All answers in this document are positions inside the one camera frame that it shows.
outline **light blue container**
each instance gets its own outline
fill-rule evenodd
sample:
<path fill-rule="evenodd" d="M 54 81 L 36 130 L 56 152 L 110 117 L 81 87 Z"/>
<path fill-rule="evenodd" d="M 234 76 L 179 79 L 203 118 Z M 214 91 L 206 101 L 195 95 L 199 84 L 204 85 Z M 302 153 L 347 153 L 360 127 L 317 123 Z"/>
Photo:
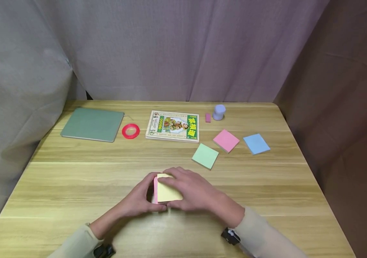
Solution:
<path fill-rule="evenodd" d="M 225 114 L 226 108 L 224 105 L 216 105 L 215 110 L 213 111 L 212 117 L 216 121 L 222 120 L 223 115 Z"/>

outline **gray-green folder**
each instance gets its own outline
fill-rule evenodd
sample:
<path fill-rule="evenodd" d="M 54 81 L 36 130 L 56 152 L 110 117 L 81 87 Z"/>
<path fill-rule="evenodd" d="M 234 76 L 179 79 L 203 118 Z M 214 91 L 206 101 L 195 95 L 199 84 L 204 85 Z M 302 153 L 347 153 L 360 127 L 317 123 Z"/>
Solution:
<path fill-rule="evenodd" d="M 60 135 L 70 138 L 113 142 L 123 115 L 123 112 L 79 107 L 75 109 Z"/>

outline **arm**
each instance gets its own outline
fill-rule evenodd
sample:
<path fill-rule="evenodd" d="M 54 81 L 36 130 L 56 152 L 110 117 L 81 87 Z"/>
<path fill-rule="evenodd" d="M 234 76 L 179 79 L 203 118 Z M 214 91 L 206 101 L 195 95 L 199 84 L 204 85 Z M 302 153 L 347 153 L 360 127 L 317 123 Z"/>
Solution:
<path fill-rule="evenodd" d="M 159 182 L 176 188 L 183 200 L 171 201 L 169 207 L 184 211 L 205 210 L 219 217 L 241 239 L 241 248 L 259 258 L 306 258 L 289 239 L 270 226 L 264 218 L 248 207 L 229 198 L 197 173 L 183 168 L 170 168 Z"/>
<path fill-rule="evenodd" d="M 94 258 L 94 249 L 102 244 L 106 234 L 121 218 L 134 217 L 145 212 L 165 211 L 165 205 L 152 204 L 146 200 L 148 188 L 156 174 L 149 173 L 115 207 L 90 225 L 82 225 L 49 258 Z"/>

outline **green sticky note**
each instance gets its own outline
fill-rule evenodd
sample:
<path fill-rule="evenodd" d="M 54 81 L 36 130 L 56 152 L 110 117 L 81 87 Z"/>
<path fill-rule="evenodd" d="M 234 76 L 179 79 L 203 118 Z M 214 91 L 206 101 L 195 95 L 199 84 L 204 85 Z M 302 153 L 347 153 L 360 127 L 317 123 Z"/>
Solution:
<path fill-rule="evenodd" d="M 123 115 L 123 112 L 79 107 L 75 109 L 60 135 L 69 138 L 113 142 Z"/>
<path fill-rule="evenodd" d="M 218 157 L 219 152 L 210 147 L 200 144 L 195 154 L 192 157 L 192 160 L 196 163 L 201 164 L 207 169 L 212 169 L 213 164 L 215 163 L 216 158 Z"/>

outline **tape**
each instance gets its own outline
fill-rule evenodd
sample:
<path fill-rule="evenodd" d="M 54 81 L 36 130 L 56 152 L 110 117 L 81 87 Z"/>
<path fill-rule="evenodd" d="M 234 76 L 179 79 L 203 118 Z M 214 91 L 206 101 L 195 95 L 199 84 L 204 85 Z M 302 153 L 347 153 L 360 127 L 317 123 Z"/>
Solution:
<path fill-rule="evenodd" d="M 140 128 L 134 123 L 127 124 L 122 129 L 122 135 L 126 139 L 134 139 L 140 133 Z"/>

